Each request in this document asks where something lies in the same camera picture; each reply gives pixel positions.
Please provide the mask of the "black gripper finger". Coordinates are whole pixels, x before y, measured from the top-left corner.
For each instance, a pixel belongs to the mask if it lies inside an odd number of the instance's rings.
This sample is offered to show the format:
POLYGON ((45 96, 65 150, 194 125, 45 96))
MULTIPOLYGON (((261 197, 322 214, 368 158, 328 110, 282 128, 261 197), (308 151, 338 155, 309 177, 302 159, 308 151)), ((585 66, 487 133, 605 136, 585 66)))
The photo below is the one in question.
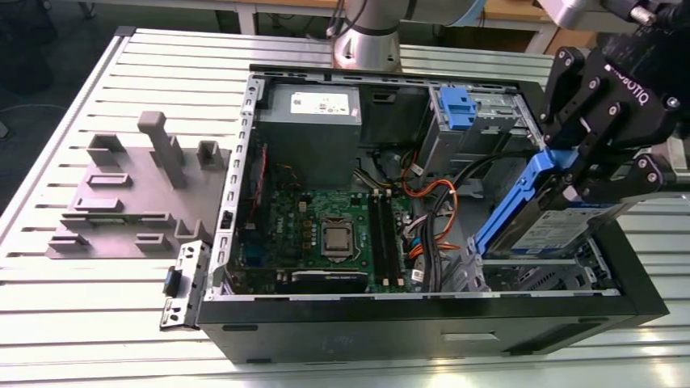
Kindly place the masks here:
POLYGON ((635 204, 680 193, 680 167, 665 151, 628 155, 572 150, 563 168, 563 200, 584 204, 635 204))
POLYGON ((553 150, 616 150, 619 96, 599 49, 561 47, 553 59, 540 112, 541 136, 553 150))

